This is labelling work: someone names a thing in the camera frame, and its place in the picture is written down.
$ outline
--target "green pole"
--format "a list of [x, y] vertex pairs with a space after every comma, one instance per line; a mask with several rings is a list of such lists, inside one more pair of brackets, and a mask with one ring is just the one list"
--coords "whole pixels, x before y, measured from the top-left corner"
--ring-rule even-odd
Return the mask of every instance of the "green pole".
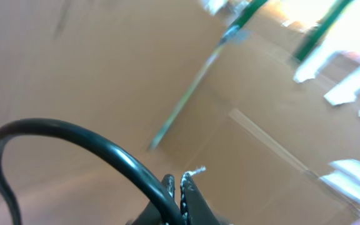
[[320, 38], [326, 33], [326, 31], [336, 22], [339, 15], [345, 9], [345, 7], [353, 0], [338, 0], [329, 12], [323, 17], [322, 22], [317, 27], [308, 33], [302, 44], [298, 47], [294, 57], [302, 62], [314, 49]]
[[191, 83], [188, 87], [186, 93], [182, 96], [180, 101], [177, 103], [176, 107], [173, 109], [173, 112], [168, 117], [168, 119], [163, 124], [162, 128], [158, 131], [155, 135], [154, 139], [149, 144], [148, 149], [153, 150], [155, 149], [158, 144], [161, 142], [164, 135], [167, 133], [169, 128], [171, 127], [172, 123], [179, 115], [180, 111], [188, 102], [189, 98], [198, 87], [198, 84], [201, 82], [203, 77], [206, 75], [210, 65], [216, 60], [219, 56], [219, 53], [222, 51], [224, 44], [226, 44], [232, 37], [234, 37], [237, 32], [249, 21], [249, 19], [253, 16], [253, 14], [265, 4], [268, 0], [254, 0], [249, 3], [246, 8], [243, 10], [241, 16], [239, 16], [227, 29], [227, 31], [223, 34], [222, 38], [220, 39], [218, 45], [214, 49], [211, 56], [202, 66], [202, 68], [198, 71], [195, 80]]

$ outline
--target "metal rod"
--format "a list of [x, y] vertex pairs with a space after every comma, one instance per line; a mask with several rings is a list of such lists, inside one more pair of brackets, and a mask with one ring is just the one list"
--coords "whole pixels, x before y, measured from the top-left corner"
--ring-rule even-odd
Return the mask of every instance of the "metal rod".
[[234, 35], [236, 35], [237, 32], [250, 20], [250, 18], [254, 15], [254, 13], [261, 6], [263, 6], [267, 1], [268, 0], [254, 0], [254, 1], [252, 1], [251, 3], [249, 3], [246, 6], [246, 8], [242, 12], [241, 16], [239, 16], [228, 27], [227, 31], [223, 34], [222, 38], [220, 39], [218, 45], [214, 49], [211, 56], [204, 63], [202, 68], [198, 71], [195, 80], [188, 87], [187, 91], [184, 93], [184, 95], [181, 97], [180, 101], [174, 107], [173, 112], [171, 113], [171, 115], [166, 119], [166, 121], [163, 124], [162, 128], [158, 131], [158, 133], [155, 135], [154, 139], [149, 144], [149, 146], [148, 146], [149, 150], [156, 149], [156, 147], [162, 141], [162, 138], [165, 136], [165, 134], [167, 133], [167, 131], [171, 127], [172, 123], [174, 122], [174, 120], [179, 115], [180, 111], [186, 105], [186, 103], [188, 102], [191, 95], [193, 95], [193, 92], [198, 87], [198, 84], [201, 82], [201, 80], [208, 73], [209, 67], [218, 58], [220, 52], [223, 50], [224, 44], [226, 44], [232, 37], [234, 37]]

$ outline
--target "cable insulation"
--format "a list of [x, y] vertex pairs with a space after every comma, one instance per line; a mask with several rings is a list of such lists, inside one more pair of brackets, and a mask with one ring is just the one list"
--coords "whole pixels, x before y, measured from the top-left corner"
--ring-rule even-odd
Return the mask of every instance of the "cable insulation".
[[2, 156], [6, 143], [16, 136], [49, 136], [77, 144], [99, 156], [135, 184], [161, 213], [162, 220], [184, 225], [179, 208], [159, 180], [137, 159], [106, 138], [69, 122], [55, 119], [21, 119], [0, 128], [0, 193], [5, 199], [14, 225], [21, 225], [18, 200], [3, 173]]

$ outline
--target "blurry background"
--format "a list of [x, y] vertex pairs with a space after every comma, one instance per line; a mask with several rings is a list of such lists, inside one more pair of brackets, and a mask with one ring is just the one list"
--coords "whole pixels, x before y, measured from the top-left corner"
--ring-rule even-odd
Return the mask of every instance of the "blurry background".
[[[306, 2], [266, 3], [147, 152], [240, 9], [212, 17], [196, 0], [0, 0], [0, 126], [76, 123], [177, 183], [204, 165], [197, 185], [234, 224], [350, 224], [354, 213], [304, 172], [360, 160], [360, 96], [339, 108], [322, 98], [360, 61], [340, 54], [317, 79], [293, 81], [294, 51], [332, 5]], [[17, 138], [3, 163], [24, 224], [124, 224], [148, 202], [104, 162], [56, 139]], [[0, 197], [0, 224], [9, 220]]]

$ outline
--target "black plastic part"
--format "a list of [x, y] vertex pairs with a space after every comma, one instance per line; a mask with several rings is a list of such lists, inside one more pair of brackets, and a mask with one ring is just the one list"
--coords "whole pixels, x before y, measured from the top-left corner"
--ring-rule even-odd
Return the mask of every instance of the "black plastic part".
[[220, 225], [189, 174], [181, 184], [181, 213], [188, 225]]
[[1, 166], [6, 143], [20, 135], [49, 136], [77, 144], [99, 156], [135, 184], [156, 206], [164, 222], [183, 225], [180, 210], [158, 179], [137, 159], [106, 138], [83, 127], [55, 119], [22, 119], [0, 128], [0, 193], [11, 212], [14, 225], [21, 225], [18, 201]]
[[[174, 198], [174, 176], [167, 174], [161, 181], [168, 193]], [[162, 223], [162, 217], [153, 203], [149, 202], [132, 225], [158, 225]]]

